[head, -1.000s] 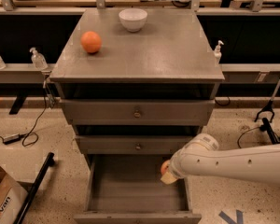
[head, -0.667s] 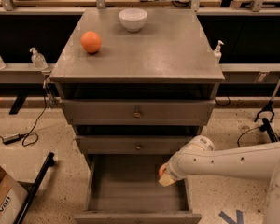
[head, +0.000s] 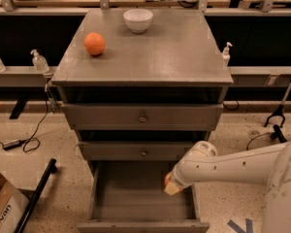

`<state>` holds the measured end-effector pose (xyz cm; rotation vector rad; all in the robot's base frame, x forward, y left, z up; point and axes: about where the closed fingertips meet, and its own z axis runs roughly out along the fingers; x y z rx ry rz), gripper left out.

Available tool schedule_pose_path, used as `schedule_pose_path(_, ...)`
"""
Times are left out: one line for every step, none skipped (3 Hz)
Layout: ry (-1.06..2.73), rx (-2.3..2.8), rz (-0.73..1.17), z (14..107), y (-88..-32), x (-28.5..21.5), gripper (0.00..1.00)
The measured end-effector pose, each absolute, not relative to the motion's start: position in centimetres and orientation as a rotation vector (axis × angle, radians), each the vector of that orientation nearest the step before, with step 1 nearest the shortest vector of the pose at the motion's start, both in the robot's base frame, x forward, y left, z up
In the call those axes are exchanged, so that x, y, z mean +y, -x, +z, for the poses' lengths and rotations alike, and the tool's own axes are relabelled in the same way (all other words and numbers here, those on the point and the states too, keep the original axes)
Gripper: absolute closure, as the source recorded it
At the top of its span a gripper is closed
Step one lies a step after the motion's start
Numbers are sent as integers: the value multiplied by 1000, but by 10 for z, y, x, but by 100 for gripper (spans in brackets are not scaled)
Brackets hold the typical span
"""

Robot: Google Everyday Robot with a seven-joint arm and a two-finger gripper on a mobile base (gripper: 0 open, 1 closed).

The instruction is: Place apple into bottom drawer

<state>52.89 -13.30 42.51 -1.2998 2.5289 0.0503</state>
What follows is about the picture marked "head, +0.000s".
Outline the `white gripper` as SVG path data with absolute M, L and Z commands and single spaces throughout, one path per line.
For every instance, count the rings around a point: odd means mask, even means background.
M 165 187 L 165 192 L 168 195 L 175 195 L 182 192 L 183 189 L 191 186 L 193 182 L 186 179 L 181 173 L 178 166 L 175 166 L 171 171 L 171 183 L 168 183 Z

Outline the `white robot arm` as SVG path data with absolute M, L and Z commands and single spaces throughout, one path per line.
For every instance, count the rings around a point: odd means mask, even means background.
M 291 141 L 227 155 L 200 141 L 167 175 L 165 192 L 174 195 L 201 182 L 264 183 L 261 233 L 291 233 Z

